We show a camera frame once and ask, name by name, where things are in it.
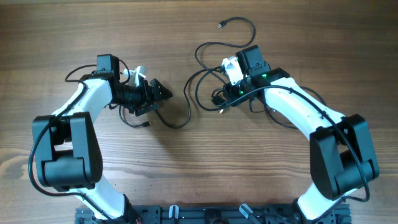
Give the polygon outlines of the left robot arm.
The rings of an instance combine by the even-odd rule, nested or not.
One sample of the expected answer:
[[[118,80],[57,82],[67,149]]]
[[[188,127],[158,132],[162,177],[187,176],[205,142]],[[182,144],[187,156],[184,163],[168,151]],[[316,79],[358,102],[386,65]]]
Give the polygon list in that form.
[[[142,218],[103,175],[94,122],[111,104],[140,116],[172,97],[158,80],[148,82],[139,69],[129,70],[122,82],[120,64],[114,55],[98,55],[95,70],[76,81],[72,97],[51,115],[32,122],[31,184],[50,197],[75,196],[91,209],[97,223],[142,223]]]

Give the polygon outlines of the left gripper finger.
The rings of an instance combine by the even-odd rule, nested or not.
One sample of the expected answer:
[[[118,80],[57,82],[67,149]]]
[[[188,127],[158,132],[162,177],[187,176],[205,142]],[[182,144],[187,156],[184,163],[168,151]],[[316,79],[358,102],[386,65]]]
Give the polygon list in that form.
[[[168,100],[169,98],[173,97],[173,93],[164,87],[157,79],[152,79],[150,84],[153,101]]]
[[[157,104],[151,104],[151,105],[146,105],[146,106],[141,106],[138,109],[134,110],[134,114],[136,116],[141,116],[143,114],[146,114],[150,111],[155,111],[159,108],[159,105]]]

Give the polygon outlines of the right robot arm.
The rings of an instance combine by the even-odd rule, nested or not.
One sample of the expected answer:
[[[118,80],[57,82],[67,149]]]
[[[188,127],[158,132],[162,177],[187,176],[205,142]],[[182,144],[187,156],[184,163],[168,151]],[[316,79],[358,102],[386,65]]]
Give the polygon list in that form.
[[[285,116],[310,143],[312,184],[293,204],[294,222],[316,223],[332,215],[352,193],[365,190],[379,177],[379,166],[366,120],[345,116],[315,99],[282,68],[270,68],[253,45],[224,58],[221,71],[229,78],[224,95],[230,106],[258,99],[265,108]]]

